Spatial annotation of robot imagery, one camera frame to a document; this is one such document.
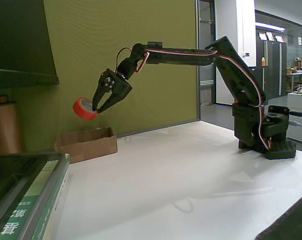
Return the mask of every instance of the white table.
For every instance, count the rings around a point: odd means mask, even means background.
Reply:
[[[302,152],[267,160],[194,122],[118,139],[72,164],[57,240],[252,240],[302,196]]]

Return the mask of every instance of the olive green wall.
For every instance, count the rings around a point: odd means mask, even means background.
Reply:
[[[97,119],[82,120],[72,110],[78,97],[92,98],[122,47],[162,41],[195,48],[194,1],[44,0],[44,6],[60,85],[13,91],[28,151],[51,148],[65,131],[111,126],[123,134],[197,118],[196,68],[164,64],[136,73],[128,97]]]

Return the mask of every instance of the wire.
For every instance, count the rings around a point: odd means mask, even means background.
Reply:
[[[117,63],[118,63],[118,58],[119,58],[119,55],[120,55],[120,53],[123,51],[123,50],[125,50],[125,49],[129,49],[131,52],[132,52],[132,49],[130,49],[129,47],[124,47],[124,48],[122,48],[118,53],[117,53],[117,56],[116,56],[116,66],[115,66],[115,72],[117,72]]]
[[[154,50],[147,49],[148,52],[152,53],[162,53],[162,54],[176,54],[176,55],[185,55],[185,56],[212,56],[217,53],[216,50],[205,53],[205,52],[187,52],[187,51],[169,51],[169,50]]]
[[[141,63],[140,67],[136,68],[136,70],[135,70],[137,73],[139,73],[142,70],[142,67],[145,65],[146,60],[149,58],[149,56],[150,56],[150,53],[147,51],[145,58],[143,59],[143,62]]]
[[[185,55],[185,56],[213,56],[215,55],[218,51],[214,50],[208,53],[204,53],[204,52],[180,52],[180,51],[169,51],[169,50],[158,50],[158,49],[147,49],[147,53],[151,52],[151,53],[164,53],[164,54],[176,54],[176,55]],[[147,58],[149,57],[149,54],[147,54],[141,64],[141,66],[137,69],[137,72],[140,72],[142,67],[144,66]],[[262,95],[259,91],[259,88],[257,87],[257,84],[255,83],[255,81],[252,79],[252,77],[247,73],[247,71],[240,66],[237,62],[235,62],[232,58],[224,56],[224,55],[218,55],[219,58],[222,59],[226,59],[228,61],[230,61],[232,64],[234,64],[249,80],[250,82],[253,84],[258,98],[259,98],[259,104],[258,105],[253,105],[253,107],[259,108],[259,112],[260,112],[260,123],[259,123],[259,137],[263,143],[263,145],[265,146],[265,148],[267,150],[270,149],[271,146],[271,140],[266,141],[263,137],[262,137],[262,124],[263,124],[263,98]]]
[[[297,126],[297,127],[302,127],[302,124],[297,122],[297,121],[289,121],[289,125],[291,126]]]
[[[240,66],[239,64],[237,64],[237,62],[235,62],[232,58],[230,57],[227,57],[227,56],[224,56],[224,55],[219,55],[218,56],[219,58],[222,58],[222,59],[226,59],[228,61],[230,61],[232,64],[234,64],[239,70],[241,70],[241,72],[250,80],[250,82],[253,84],[256,92],[257,92],[257,95],[259,97],[259,104],[258,105],[253,105],[253,107],[256,107],[256,108],[259,108],[259,112],[260,112],[260,124],[259,124],[259,137],[264,145],[264,147],[269,150],[271,148],[271,141],[268,140],[268,142],[265,141],[265,139],[262,137],[262,124],[263,124],[263,98],[262,98],[262,95],[255,83],[255,81],[252,79],[251,76],[249,76],[249,74],[246,72],[246,70]]]
[[[301,111],[290,111],[290,115],[302,117],[302,112]]]

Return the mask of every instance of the copper roll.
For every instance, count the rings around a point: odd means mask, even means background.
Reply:
[[[14,103],[0,104],[0,155],[25,151]]]

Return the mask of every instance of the black object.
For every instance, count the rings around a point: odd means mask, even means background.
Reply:
[[[58,83],[43,0],[0,0],[0,88]]]
[[[105,111],[128,95],[132,87],[126,81],[135,71],[138,72],[140,60],[143,60],[141,66],[145,62],[200,66],[214,63],[235,98],[233,116],[235,136],[240,140],[239,147],[265,153],[268,159],[295,157],[296,145],[286,141],[290,110],[287,107],[270,106],[269,113],[263,116],[264,110],[261,108],[266,96],[226,36],[207,46],[205,50],[163,48],[161,42],[135,44],[130,57],[120,63],[116,73],[107,69],[101,75],[93,97],[93,111],[96,110],[103,95],[110,90],[111,97],[98,112]]]
[[[302,198],[255,239],[302,240]]]
[[[60,157],[59,153],[0,156],[0,232],[46,162]]]

